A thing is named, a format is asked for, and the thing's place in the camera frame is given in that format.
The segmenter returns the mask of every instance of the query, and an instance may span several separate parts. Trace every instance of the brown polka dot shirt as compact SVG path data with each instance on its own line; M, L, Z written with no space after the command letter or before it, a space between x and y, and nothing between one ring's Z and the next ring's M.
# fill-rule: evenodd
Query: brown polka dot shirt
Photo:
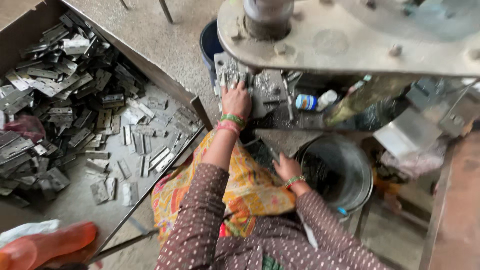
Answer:
M261 270L264 255L285 269L388 269L343 230L315 191L298 198L297 213L312 228L318 248L309 243L302 224L286 216L259 217L247 238L218 238L227 181L223 169L198 166L155 270Z

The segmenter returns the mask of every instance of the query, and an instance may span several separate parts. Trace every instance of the blue bucket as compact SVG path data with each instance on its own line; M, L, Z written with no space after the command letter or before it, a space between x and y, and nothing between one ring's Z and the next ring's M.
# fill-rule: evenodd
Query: blue bucket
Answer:
M216 29L216 19L211 21L200 34L200 49L202 50L202 59L207 66L210 73L210 81L212 87L215 86L216 71L213 55L216 53L222 53L223 48L218 40L218 34Z

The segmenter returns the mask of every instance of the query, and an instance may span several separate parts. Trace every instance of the red bangle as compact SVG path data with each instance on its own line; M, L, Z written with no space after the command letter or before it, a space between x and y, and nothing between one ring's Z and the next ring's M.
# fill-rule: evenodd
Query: red bangle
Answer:
M233 131L237 136L240 136L240 127L237 123L229 121L229 120L223 120L222 122L218 122L218 125L216 126L216 130L230 130Z
M289 185L287 186L287 189L290 189L291 186L295 185L295 184L298 183L298 182L300 182L300 181L295 181L295 182L289 184Z

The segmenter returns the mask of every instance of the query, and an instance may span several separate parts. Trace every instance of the plastic bottle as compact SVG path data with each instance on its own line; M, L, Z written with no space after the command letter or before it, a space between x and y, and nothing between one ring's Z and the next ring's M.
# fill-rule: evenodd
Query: plastic bottle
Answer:
M309 95L299 95L295 101L295 107L299 110L314 110L317 106L317 98Z
M93 222L79 222L54 233L24 236L0 249L0 270L36 269L51 258L84 248L96 233Z
M325 108L334 103L337 99L338 95L335 91L333 90L328 90L326 91L321 97L318 98L317 100L317 111L323 111Z

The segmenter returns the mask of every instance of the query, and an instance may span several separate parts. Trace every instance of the sleeve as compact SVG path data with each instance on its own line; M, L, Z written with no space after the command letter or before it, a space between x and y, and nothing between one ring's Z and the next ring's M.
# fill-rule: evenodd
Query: sleeve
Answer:
M227 182L228 172L223 169L206 163L198 165L155 270L207 269L213 264Z
M313 230L321 250L338 257L355 270L389 269L361 241L348 234L328 209L322 197L315 191L297 199L297 212Z

